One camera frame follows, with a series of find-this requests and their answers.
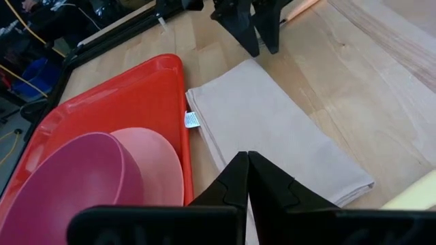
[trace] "metal frame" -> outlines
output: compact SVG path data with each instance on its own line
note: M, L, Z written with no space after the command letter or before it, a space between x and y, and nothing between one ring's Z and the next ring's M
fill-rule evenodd
M115 48L119 44L126 42L127 40L137 36L138 34L154 27L159 24L157 20L157 13L164 20L174 17L177 14L183 12L182 3L180 1L160 1L157 0L156 5L145 10L144 12L134 16L133 18L127 20L123 24L113 28L112 30L104 33L103 35L97 37L96 39L90 41L85 45L81 45L73 50L64 60L61 69L61 77L57 82L56 86L53 88L52 92L48 95L48 101L46 108L41 113L40 118L32 123L29 130L24 138L25 145L20 152L20 158L17 160L14 170L12 171L7 184L1 190L0 197L3 195L6 186L18 165L23 152L25 151L27 144L30 141L33 132L36 130L37 126L41 121L50 113L54 108L56 108L61 100L63 91L67 86L69 77L71 76L75 68L85 64L86 62L102 55L103 53Z

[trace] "white cord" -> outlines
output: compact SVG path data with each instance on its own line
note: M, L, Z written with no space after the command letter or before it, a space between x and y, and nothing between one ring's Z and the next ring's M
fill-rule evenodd
M76 5L71 4L71 3L62 3L60 5L52 7L51 10L57 9L57 8L59 8L61 6L73 6L73 7L77 7ZM89 17L81 8L79 8L79 7L77 7L77 8L95 25L95 27L97 27L97 29L101 30L101 28L97 26L97 24L94 22L94 20L91 17Z

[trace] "magenta bowl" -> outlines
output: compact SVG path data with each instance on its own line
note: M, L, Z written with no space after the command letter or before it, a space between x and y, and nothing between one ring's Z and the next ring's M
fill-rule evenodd
M141 205L144 187L129 152L107 133L88 133L49 156L17 194L0 244L67 244L79 211L96 205Z

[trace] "wood grain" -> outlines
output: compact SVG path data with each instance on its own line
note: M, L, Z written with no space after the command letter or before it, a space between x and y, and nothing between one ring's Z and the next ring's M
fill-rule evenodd
M436 92L436 2L329 0L414 76Z
M77 68L62 101L161 53L178 54L187 89L225 73L249 55L202 12L153 27ZM284 15L292 5L284 9ZM298 106L376 180L351 208L379 208L435 168L436 95L398 57L321 0L281 30L280 52L256 61ZM218 174L198 130L190 132L195 193Z

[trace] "blue bin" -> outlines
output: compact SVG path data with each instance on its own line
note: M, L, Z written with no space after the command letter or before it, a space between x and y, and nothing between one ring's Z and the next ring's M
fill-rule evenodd
M48 59L38 59L30 64L22 74L22 78L32 83L41 91L48 92L57 83L61 76L61 70ZM36 97L40 95L38 91L30 87L21 80L16 80L12 85L12 90L26 97Z

